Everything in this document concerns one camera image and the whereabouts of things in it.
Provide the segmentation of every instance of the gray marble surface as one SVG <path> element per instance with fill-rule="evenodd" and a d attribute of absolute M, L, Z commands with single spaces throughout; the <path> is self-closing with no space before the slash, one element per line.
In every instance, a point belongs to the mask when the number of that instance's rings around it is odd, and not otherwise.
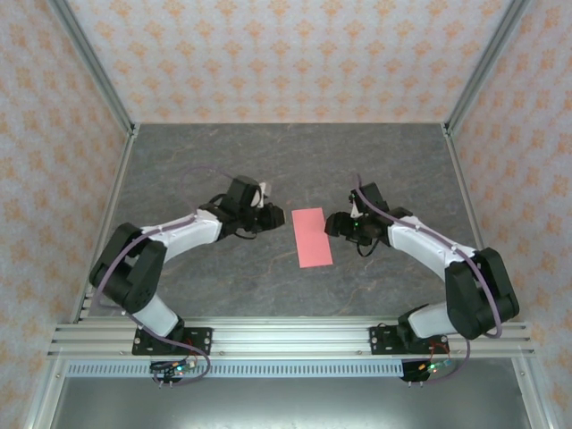
<path fill-rule="evenodd" d="M 229 180 L 186 167 L 211 164 L 272 183 L 286 212 L 278 230 L 235 237 L 169 261 L 159 295 L 182 316 L 400 315 L 444 299 L 441 280 L 415 259 L 380 245 L 369 258 L 330 238 L 333 265 L 299 268 L 291 211 L 349 210 L 352 173 L 375 181 L 390 207 L 474 246 L 438 124 L 143 125 L 114 214 L 114 226 L 164 223 L 207 202 Z M 110 315 L 101 308 L 94 315 Z"/>

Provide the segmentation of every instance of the aluminum frame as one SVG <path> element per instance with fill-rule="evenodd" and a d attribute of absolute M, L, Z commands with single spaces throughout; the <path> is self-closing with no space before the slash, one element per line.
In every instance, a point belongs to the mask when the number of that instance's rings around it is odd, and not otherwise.
<path fill-rule="evenodd" d="M 146 378 L 151 376 L 150 360 L 72 360 L 68 378 Z M 183 375 L 193 378 L 206 370 L 201 361 Z M 369 359 L 356 362 L 334 360 L 213 360 L 208 378 L 373 378 L 402 377 L 399 359 Z"/>
<path fill-rule="evenodd" d="M 125 139 L 125 143 L 123 144 L 123 151 L 122 156 L 120 159 L 117 168 L 115 169 L 115 176 L 114 176 L 114 184 L 107 196 L 107 201 L 105 202 L 105 211 L 103 219 L 99 225 L 99 230 L 96 239 L 96 246 L 93 251 L 93 255 L 91 256 L 91 261 L 89 262 L 88 270 L 84 276 L 85 282 L 83 284 L 82 293 L 79 295 L 78 300 L 74 305 L 74 316 L 72 321 L 77 323 L 84 315 L 82 315 L 82 308 L 84 303 L 86 302 L 87 297 L 91 297 L 91 285 L 89 284 L 88 276 L 89 270 L 91 267 L 96 263 L 97 258 L 103 251 L 105 247 L 105 242 L 107 237 L 109 236 L 109 229 L 111 228 L 111 222 L 114 218 L 114 211 L 115 207 L 117 206 L 117 201 L 119 199 L 119 194 L 122 189 L 123 179 L 125 178 L 125 173 L 127 172 L 127 167 L 129 166 L 129 161 L 131 157 L 131 150 L 133 149 L 133 143 L 139 134 L 139 126 L 140 124 L 136 123 L 133 126 L 133 129 L 130 130 L 127 134 L 127 138 Z"/>
<path fill-rule="evenodd" d="M 507 45 L 510 35 L 515 27 L 520 22 L 520 17 L 524 13 L 530 0 L 513 0 L 504 16 L 500 20 L 499 27 L 494 32 L 491 41 L 485 48 L 481 59 L 469 78 L 463 92 L 458 98 L 455 107 L 453 108 L 450 118 L 446 121 L 446 128 L 451 135 L 459 128 L 463 118 L 467 114 L 470 106 L 475 101 L 475 97 L 484 84 L 489 72 L 493 66 L 502 49 Z"/>
<path fill-rule="evenodd" d="M 24 429 L 52 427 L 68 366 L 68 359 L 57 359 L 46 363 L 44 376 L 36 389 Z"/>
<path fill-rule="evenodd" d="M 47 1 L 52 5 L 55 15 L 57 15 L 63 27 L 70 35 L 71 42 L 75 45 L 80 58 L 83 60 L 89 70 L 89 73 L 99 87 L 101 95 L 109 105 L 115 120 L 124 130 L 131 130 L 133 122 L 127 113 L 127 109 L 125 109 L 123 102 L 117 95 L 117 91 L 115 91 L 113 83 L 107 76 L 103 65 L 99 62 L 96 51 L 89 43 L 88 37 L 81 28 L 80 23 L 78 22 L 75 13 L 73 13 L 69 3 L 67 0 Z"/>
<path fill-rule="evenodd" d="M 396 324 L 381 317 L 196 317 L 187 326 L 214 329 L 211 358 L 225 359 L 371 359 L 428 358 L 428 355 L 373 356 L 368 328 Z M 503 325 L 499 340 L 479 337 L 471 342 L 472 358 L 534 356 L 527 324 Z M 48 359 L 146 359 L 131 355 L 135 324 L 126 317 L 90 317 L 79 324 L 60 324 L 48 349 Z M 460 335 L 450 335 L 452 358 L 467 348 Z M 154 357 L 167 359 L 172 357 Z"/>
<path fill-rule="evenodd" d="M 479 228 L 479 223 L 476 220 L 475 209 L 471 203 L 471 197 L 468 193 L 467 183 L 465 181 L 465 176 L 463 176 L 463 171 L 461 170 L 461 165 L 458 161 L 457 150 L 455 149 L 455 141 L 453 136 L 450 134 L 450 130 L 447 129 L 445 123 L 441 124 L 443 131 L 443 137 L 447 143 L 447 149 L 449 150 L 450 160 L 453 163 L 453 169 L 455 170 L 455 175 L 457 176 L 458 186 L 461 189 L 461 196 L 463 202 L 465 203 L 465 209 L 467 210 L 468 221 L 471 224 L 471 230 L 475 236 L 476 248 L 484 248 L 483 234 Z"/>
<path fill-rule="evenodd" d="M 560 424 L 552 404 L 547 400 L 548 391 L 543 370 L 538 359 L 514 357 L 512 365 L 522 393 L 528 420 L 533 428 L 559 429 Z"/>

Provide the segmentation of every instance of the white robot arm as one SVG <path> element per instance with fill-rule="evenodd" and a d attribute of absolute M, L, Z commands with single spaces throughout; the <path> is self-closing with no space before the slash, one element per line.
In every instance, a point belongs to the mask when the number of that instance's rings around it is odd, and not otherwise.
<path fill-rule="evenodd" d="M 389 216 L 376 213 L 359 194 Z M 486 248 L 479 251 L 462 246 L 425 226 L 407 209 L 397 207 L 390 210 L 375 183 L 360 187 L 359 192 L 352 190 L 349 202 L 352 204 L 350 213 L 338 212 L 328 217 L 325 228 L 328 235 L 344 236 L 356 243 L 358 250 L 360 246 L 381 241 L 390 248 L 411 255 L 445 282 L 446 301 L 416 308 L 400 317 L 397 333 L 404 344 L 424 342 L 436 335 L 455 332 L 473 340 L 495 326 L 493 310 L 460 252 L 474 262 L 486 280 L 501 321 L 518 314 L 518 302 L 509 276 L 495 250 Z M 444 241 L 448 243 L 447 247 L 443 245 Z"/>
<path fill-rule="evenodd" d="M 185 340 L 184 322 L 156 294 L 163 264 L 192 248 L 236 234 L 237 230 L 256 234 L 283 225 L 283 211 L 265 202 L 268 193 L 265 183 L 238 176 L 225 194 L 202 205 L 195 214 L 143 228 L 124 223 L 107 243 L 89 280 L 98 287 L 123 250 L 145 236 L 119 261 L 103 293 L 156 335 L 181 342 Z"/>

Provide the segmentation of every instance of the black bracket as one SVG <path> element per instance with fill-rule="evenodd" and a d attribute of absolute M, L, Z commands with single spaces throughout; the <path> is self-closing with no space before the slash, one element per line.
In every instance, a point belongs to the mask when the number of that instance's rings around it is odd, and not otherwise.
<path fill-rule="evenodd" d="M 213 344 L 213 328 L 185 327 L 182 340 L 179 342 L 190 343 L 193 347 L 210 355 Z M 166 344 L 138 328 L 135 331 L 131 354 L 133 356 L 186 356 L 189 354 L 189 350 Z"/>
<path fill-rule="evenodd" d="M 449 342 L 442 335 L 417 339 L 406 345 L 398 335 L 398 326 L 379 325 L 369 328 L 369 345 L 372 355 L 446 355 L 442 348 L 432 350 L 432 343 L 440 343 L 449 349 Z"/>

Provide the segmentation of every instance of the patterned wallpaper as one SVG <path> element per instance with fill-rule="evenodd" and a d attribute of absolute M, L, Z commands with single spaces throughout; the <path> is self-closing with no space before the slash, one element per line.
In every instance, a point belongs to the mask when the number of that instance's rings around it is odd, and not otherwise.
<path fill-rule="evenodd" d="M 509 0 L 71 0 L 136 122 L 442 122 Z"/>
<path fill-rule="evenodd" d="M 572 3 L 533 0 L 456 136 L 487 244 L 506 259 L 572 427 Z"/>
<path fill-rule="evenodd" d="M 0 424 L 21 428 L 124 141 L 46 0 L 0 3 Z"/>

